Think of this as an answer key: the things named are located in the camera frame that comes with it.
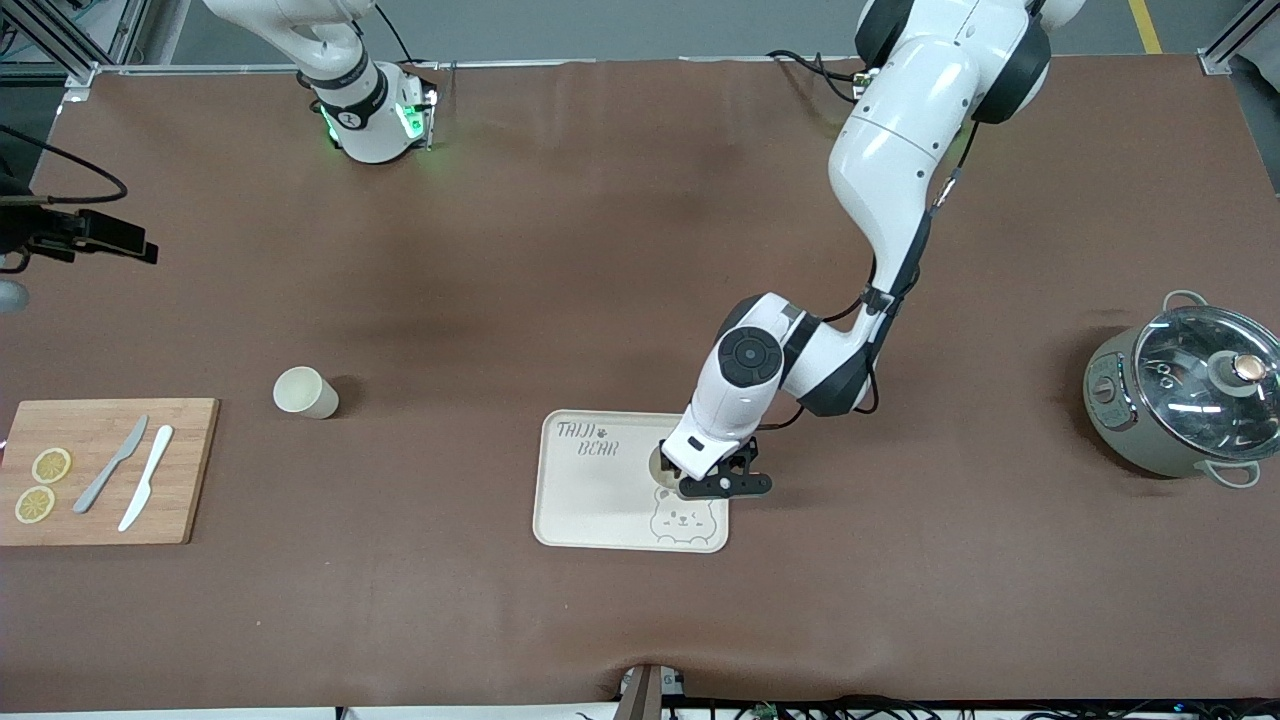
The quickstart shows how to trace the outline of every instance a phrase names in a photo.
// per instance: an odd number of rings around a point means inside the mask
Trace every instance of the knife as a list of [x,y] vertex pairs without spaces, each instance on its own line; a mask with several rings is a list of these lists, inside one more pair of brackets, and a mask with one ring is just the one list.
[[102,471],[97,474],[93,484],[88,486],[88,488],[81,493],[79,498],[76,501],[76,506],[72,507],[73,512],[84,514],[88,512],[90,507],[93,507],[93,501],[96,501],[97,496],[102,492],[102,488],[106,486],[106,480],[111,477],[111,473],[115,471],[115,466],[124,462],[131,455],[133,455],[133,451],[138,448],[138,443],[142,442],[142,433],[146,432],[146,429],[147,416],[143,415],[138,418],[138,424],[133,425],[133,432],[129,433],[129,437],[124,438],[124,445],[120,446],[120,450],[115,451],[115,457],[106,464],[106,468],[102,468]]
[[156,430],[156,439],[151,443],[151,456],[147,457],[147,466],[142,470],[142,479],[138,480],[138,489],[133,491],[133,500],[129,501],[129,509],[124,511],[124,518],[120,520],[120,527],[116,528],[122,533],[129,529],[129,525],[138,519],[138,514],[146,507],[147,500],[151,498],[151,475],[156,471],[156,465],[160,464],[160,456],[164,455],[164,450],[169,447],[169,438],[173,437],[173,425],[160,425]]

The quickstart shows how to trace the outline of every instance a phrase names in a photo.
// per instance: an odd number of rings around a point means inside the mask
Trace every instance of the beige cup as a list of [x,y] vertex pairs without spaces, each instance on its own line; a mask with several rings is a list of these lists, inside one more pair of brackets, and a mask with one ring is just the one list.
[[324,420],[338,410],[338,393],[315,368],[285,370],[271,391],[275,406],[285,413]]

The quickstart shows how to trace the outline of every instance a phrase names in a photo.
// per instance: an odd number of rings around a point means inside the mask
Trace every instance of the pot control panel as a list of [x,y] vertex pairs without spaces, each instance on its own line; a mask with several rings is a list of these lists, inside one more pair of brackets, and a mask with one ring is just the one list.
[[1138,421],[1138,407],[1124,383],[1124,355],[1111,352],[1093,360],[1084,375],[1089,413],[1108,430],[1123,432]]

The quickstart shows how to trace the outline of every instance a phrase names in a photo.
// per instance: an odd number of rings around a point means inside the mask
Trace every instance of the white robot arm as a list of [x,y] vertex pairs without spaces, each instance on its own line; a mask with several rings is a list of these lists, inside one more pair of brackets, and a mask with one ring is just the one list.
[[768,489],[749,442],[778,388],[819,416],[856,407],[902,297],[919,273],[929,178],[966,117],[1000,123],[1039,91],[1047,27],[1083,0],[872,0],[856,44],[878,69],[831,151],[837,200],[876,254],[854,327],[840,332],[785,299],[741,301],[721,325],[680,424],[662,443],[685,497]]
[[270,42],[320,99],[334,143],[361,163],[429,146],[435,88],[392,63],[371,61],[353,22],[374,0],[205,0],[218,17]]

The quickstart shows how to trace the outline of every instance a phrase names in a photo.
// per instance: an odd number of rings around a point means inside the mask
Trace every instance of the bear drawing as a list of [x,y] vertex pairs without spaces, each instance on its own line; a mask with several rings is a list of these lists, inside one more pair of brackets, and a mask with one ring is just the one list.
[[681,500],[669,489],[654,491],[658,507],[649,520],[649,529],[659,541],[669,538],[676,543],[701,541],[710,543],[716,536],[716,518],[709,500]]

